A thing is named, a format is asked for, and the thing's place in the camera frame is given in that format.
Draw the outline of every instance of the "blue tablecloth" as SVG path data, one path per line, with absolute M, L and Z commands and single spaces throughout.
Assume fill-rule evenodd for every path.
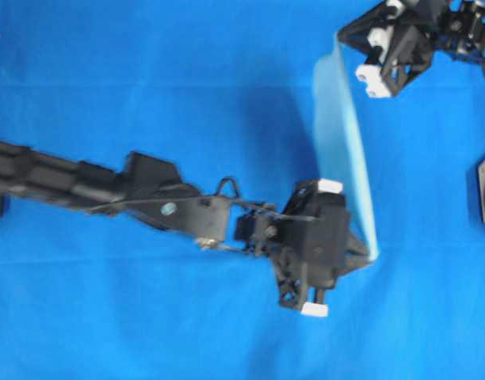
M 0 0 L 0 139 L 114 169 L 137 149 L 283 206 L 319 175 L 315 63 L 374 3 Z M 350 86 L 380 258 L 327 319 L 279 308 L 266 260 L 14 199 L 0 379 L 485 378 L 482 75 L 438 55 L 396 99 Z

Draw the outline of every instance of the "light blue cloth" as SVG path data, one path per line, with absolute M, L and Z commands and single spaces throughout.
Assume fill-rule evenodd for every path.
M 378 257 L 378 244 L 364 148 L 336 37 L 332 54 L 316 63 L 313 81 L 313 136 L 320 175 L 344 184 L 353 228 L 360 231 L 369 247 L 370 260 L 374 261 Z

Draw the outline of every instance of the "black wire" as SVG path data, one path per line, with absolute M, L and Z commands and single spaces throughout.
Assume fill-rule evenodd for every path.
M 214 193 L 215 196 L 218 196 L 221 194 L 221 191 L 223 190 L 223 187 L 225 184 L 230 182 L 232 184 L 232 190 L 234 190 L 234 198 L 238 199 L 241 198 L 241 193 L 239 192 L 239 186 L 237 185 L 237 181 L 233 177 L 225 177 L 222 178 L 220 183 L 218 184 L 218 188 L 216 189 L 216 192 Z
M 222 196 L 220 193 L 223 190 L 223 187 L 227 183 L 231 183 L 232 189 L 234 191 L 235 196 L 234 197 L 227 197 L 227 196 Z M 305 222 L 312 222 L 315 221 L 316 218 L 315 216 L 306 216 L 306 215 L 283 215 L 280 214 L 279 212 L 276 212 L 274 210 L 270 210 L 268 207 L 256 204 L 256 203 L 251 203 L 248 201 L 245 201 L 241 199 L 240 197 L 240 192 L 239 192 L 239 186 L 237 185 L 236 180 L 233 177 L 225 177 L 223 178 L 220 183 L 218 184 L 218 188 L 216 189 L 216 192 L 214 193 L 213 196 L 220 196 L 224 197 L 228 200 L 230 200 L 233 204 L 236 204 L 240 206 L 242 209 L 249 209 L 252 211 L 260 211 L 262 213 L 265 213 L 267 215 L 273 216 L 275 219 L 281 219 L 281 220 L 298 220 L 298 221 L 305 221 Z M 88 208 L 83 208 L 82 211 L 88 212 L 88 213 L 94 213 L 96 211 L 103 211 L 104 209 L 110 208 L 110 207 L 124 207 L 128 205 L 139 205 L 139 204 L 147 204 L 147 203 L 178 203 L 182 202 L 185 200 L 209 200 L 213 196 L 188 196 L 188 197 L 182 197 L 182 198 L 146 198 L 146 199 L 127 199 L 127 200 L 119 200 L 116 202 L 111 202 L 111 203 L 104 203 L 100 204 L 94 207 L 88 207 Z M 146 224 L 152 224 L 151 222 L 141 220 L 141 222 L 145 222 Z
M 181 202 L 182 200 L 206 200 L 209 198 L 212 198 L 212 197 L 211 196 L 187 196 L 183 198 L 127 199 L 127 200 L 118 200 L 116 202 L 111 202 L 111 203 L 103 203 L 94 207 L 83 208 L 82 211 L 95 212 L 95 211 L 103 210 L 105 208 L 114 207 L 114 206 L 127 206 L 127 205 L 133 205 L 133 204 L 146 204 L 146 203 Z

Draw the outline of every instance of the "black bracket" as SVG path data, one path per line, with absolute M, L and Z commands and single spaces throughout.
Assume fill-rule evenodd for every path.
M 388 5 L 396 2 L 381 2 L 338 33 L 341 42 L 367 56 L 366 65 L 379 67 L 372 82 L 396 96 L 429 69 L 436 51 L 481 66 L 485 77 L 485 1 L 463 0 L 458 10 L 449 8 L 449 0 L 399 0 L 401 10 Z M 371 44 L 375 29 L 390 43 Z

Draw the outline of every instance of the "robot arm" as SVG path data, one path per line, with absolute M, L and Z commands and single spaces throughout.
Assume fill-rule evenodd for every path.
M 367 59 L 357 78 L 370 97 L 394 97 L 424 73 L 436 51 L 479 65 L 485 76 L 485 1 L 387 0 L 345 26 L 344 44 Z
M 233 196 L 222 195 L 227 184 Z M 214 194 L 202 195 L 183 182 L 175 165 L 145 154 L 131 153 L 123 172 L 115 173 L 0 141 L 0 216 L 4 196 L 90 215 L 123 212 L 157 230 L 182 232 L 202 249 L 267 257 L 280 305 L 303 314 L 327 315 L 325 291 L 339 277 L 371 264 L 367 248 L 349 231 L 342 184 L 329 180 L 300 182 L 280 213 L 272 204 L 243 200 L 232 178 L 222 179 Z M 235 231 L 241 249 L 223 243 L 232 207 L 245 211 Z

